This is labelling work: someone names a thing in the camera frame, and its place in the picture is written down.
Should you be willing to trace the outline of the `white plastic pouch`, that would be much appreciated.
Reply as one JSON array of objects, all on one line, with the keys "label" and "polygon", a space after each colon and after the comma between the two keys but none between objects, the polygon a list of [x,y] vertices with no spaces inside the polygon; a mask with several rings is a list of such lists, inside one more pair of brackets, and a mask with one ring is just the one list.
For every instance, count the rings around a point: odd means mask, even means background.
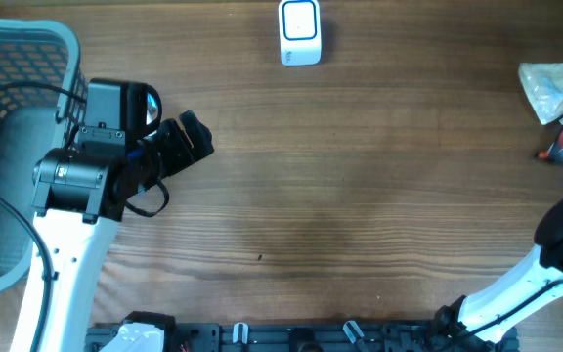
[{"label": "white plastic pouch", "polygon": [[518,77],[542,125],[555,121],[563,113],[563,63],[521,63]]}]

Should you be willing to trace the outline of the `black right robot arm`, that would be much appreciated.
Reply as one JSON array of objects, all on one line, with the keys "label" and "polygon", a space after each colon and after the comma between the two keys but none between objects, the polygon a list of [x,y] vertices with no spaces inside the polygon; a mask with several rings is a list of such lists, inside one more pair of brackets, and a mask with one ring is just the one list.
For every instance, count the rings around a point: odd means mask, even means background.
[{"label": "black right robot arm", "polygon": [[[563,163],[563,63],[523,63],[518,76],[539,122],[558,124],[550,146],[535,158]],[[529,253],[486,288],[439,310],[425,333],[439,351],[491,351],[519,322],[563,297],[563,199],[544,215]]]}]

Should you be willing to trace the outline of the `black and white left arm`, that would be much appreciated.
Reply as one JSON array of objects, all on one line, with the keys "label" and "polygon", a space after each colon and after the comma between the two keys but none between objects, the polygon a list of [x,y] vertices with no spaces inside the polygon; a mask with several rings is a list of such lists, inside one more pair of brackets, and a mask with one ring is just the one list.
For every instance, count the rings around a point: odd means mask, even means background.
[{"label": "black and white left arm", "polygon": [[16,325],[14,351],[80,351],[97,282],[129,199],[214,151],[188,110],[164,118],[149,84],[94,78],[71,141],[33,171],[37,241]]}]

